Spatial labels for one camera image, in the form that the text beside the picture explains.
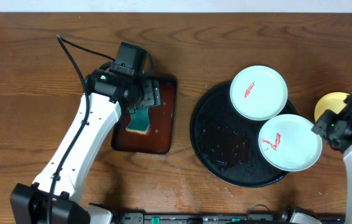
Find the yellow plate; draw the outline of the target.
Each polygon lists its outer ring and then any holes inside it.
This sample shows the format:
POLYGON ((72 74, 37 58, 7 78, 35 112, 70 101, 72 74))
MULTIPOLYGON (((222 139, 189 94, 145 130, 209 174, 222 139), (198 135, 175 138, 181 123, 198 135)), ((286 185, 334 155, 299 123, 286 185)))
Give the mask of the yellow plate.
POLYGON ((314 111, 314 120, 317 121, 319 117, 325 112, 325 110, 331 110, 338 114, 346 106, 344 100, 348 96, 347 93, 343 92, 332 92, 321 97, 317 102, 314 111))

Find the green yellow sponge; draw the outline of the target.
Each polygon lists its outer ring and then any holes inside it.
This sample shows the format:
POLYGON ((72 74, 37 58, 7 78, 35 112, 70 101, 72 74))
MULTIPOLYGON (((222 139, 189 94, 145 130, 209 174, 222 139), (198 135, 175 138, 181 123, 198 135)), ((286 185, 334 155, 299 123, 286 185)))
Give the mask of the green yellow sponge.
POLYGON ((130 122, 126 126, 126 131, 137 134, 147 134, 150 128, 149 109, 131 109, 129 113, 130 122))

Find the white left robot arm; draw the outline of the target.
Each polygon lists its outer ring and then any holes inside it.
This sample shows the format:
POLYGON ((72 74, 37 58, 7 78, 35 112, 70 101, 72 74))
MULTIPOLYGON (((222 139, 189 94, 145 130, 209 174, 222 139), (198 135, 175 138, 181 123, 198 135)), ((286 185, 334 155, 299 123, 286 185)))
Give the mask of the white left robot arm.
POLYGON ((97 70, 84 82, 78 112, 57 151, 32 185, 17 184, 10 202, 16 223, 111 223, 101 205, 79 202, 98 151, 122 109, 147 113, 161 104, 159 80, 97 70))

